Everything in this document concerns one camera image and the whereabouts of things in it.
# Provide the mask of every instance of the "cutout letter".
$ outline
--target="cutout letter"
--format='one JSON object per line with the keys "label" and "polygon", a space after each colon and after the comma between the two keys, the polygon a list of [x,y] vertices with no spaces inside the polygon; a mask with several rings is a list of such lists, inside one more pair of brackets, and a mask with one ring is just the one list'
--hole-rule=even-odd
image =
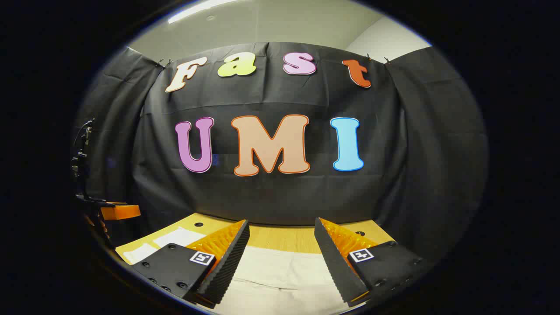
{"label": "cutout letter", "polygon": [[361,87],[371,87],[371,82],[363,78],[363,74],[367,73],[367,69],[365,67],[360,66],[358,61],[356,60],[345,60],[342,62],[343,65],[348,67],[348,72],[350,73],[350,78],[354,83]]}
{"label": "cutout letter", "polygon": [[185,77],[187,80],[192,78],[194,76],[194,73],[197,71],[198,66],[203,66],[206,61],[208,61],[208,58],[202,57],[178,65],[177,73],[175,74],[173,80],[171,80],[171,84],[169,84],[165,91],[169,93],[182,89],[183,86],[185,86],[185,82],[183,82],[183,79],[185,79]]}
{"label": "cutout letter", "polygon": [[234,169],[237,176],[253,176],[259,168],[253,163],[253,152],[267,173],[271,173],[283,153],[278,170],[285,174],[305,173],[310,169],[305,161],[305,126],[309,118],[304,115],[287,115],[282,118],[274,137],[256,116],[241,116],[231,121],[239,135],[239,165]]}
{"label": "cutout letter", "polygon": [[254,53],[233,54],[223,61],[225,64],[218,69],[218,75],[221,77],[231,77],[233,75],[246,76],[256,70],[256,67],[253,66],[255,62]]}
{"label": "cutout letter", "polygon": [[181,122],[175,126],[177,138],[179,139],[179,156],[183,165],[195,173],[204,173],[212,166],[212,141],[210,140],[210,128],[214,126],[214,119],[204,117],[195,123],[200,130],[200,159],[195,160],[190,154],[189,131],[190,122]]}
{"label": "cutout letter", "polygon": [[330,120],[330,125],[337,130],[338,140],[338,160],[333,163],[334,169],[348,172],[363,168],[363,161],[358,156],[358,119],[336,117]]}
{"label": "cutout letter", "polygon": [[284,55],[284,71],[289,75],[310,75],[317,67],[311,62],[313,56],[308,53],[289,53]]}

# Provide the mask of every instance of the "white wall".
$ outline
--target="white wall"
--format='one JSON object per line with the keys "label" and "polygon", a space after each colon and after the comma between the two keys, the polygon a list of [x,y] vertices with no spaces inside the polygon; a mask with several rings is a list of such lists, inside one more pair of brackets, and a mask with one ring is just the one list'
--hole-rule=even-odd
{"label": "white wall", "polygon": [[347,51],[366,55],[385,63],[404,54],[430,47],[424,39],[388,17],[383,17],[368,27],[346,48]]}

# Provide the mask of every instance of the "black cloth backdrop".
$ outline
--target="black cloth backdrop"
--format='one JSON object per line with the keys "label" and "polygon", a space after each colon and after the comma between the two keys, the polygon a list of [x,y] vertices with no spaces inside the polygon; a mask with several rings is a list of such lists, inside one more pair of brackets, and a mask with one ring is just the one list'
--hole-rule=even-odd
{"label": "black cloth backdrop", "polygon": [[[256,71],[220,77],[234,53],[253,52]],[[309,53],[317,71],[288,75],[289,52]],[[165,93],[176,66],[208,62],[178,91]],[[371,88],[357,86],[342,60],[367,68]],[[303,174],[238,177],[235,117],[259,117],[270,135],[288,114],[309,117]],[[459,239],[478,207],[487,174],[482,117],[465,82],[433,48],[388,64],[339,49],[299,43],[251,43],[216,48],[161,67],[129,48],[95,79],[76,122],[96,118],[89,191],[96,197],[140,205],[142,218],[113,223],[128,242],[200,212],[252,223],[312,225],[374,219],[391,236],[426,258],[441,258]],[[214,118],[213,166],[198,174],[179,158],[175,125]],[[362,169],[339,172],[334,117],[353,117]],[[194,158],[198,129],[190,131]]]}

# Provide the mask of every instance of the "light blue letter i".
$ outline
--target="light blue letter i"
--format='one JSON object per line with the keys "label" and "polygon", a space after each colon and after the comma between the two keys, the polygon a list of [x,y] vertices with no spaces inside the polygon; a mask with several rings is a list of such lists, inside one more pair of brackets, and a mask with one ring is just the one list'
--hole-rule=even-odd
{"label": "light blue letter i", "polygon": [[330,125],[337,130],[338,140],[338,160],[333,163],[334,169],[349,172],[363,168],[363,161],[358,156],[358,119],[336,117],[330,120]]}

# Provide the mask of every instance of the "purple letter u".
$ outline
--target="purple letter u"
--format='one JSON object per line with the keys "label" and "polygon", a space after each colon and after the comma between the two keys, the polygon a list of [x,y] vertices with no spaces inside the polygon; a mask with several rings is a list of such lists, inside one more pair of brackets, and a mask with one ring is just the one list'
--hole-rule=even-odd
{"label": "purple letter u", "polygon": [[212,143],[210,141],[210,128],[214,126],[214,119],[204,117],[195,122],[195,126],[200,130],[200,159],[195,160],[190,154],[189,131],[190,122],[181,122],[175,126],[177,138],[179,139],[179,156],[183,165],[195,173],[204,173],[212,166]]}

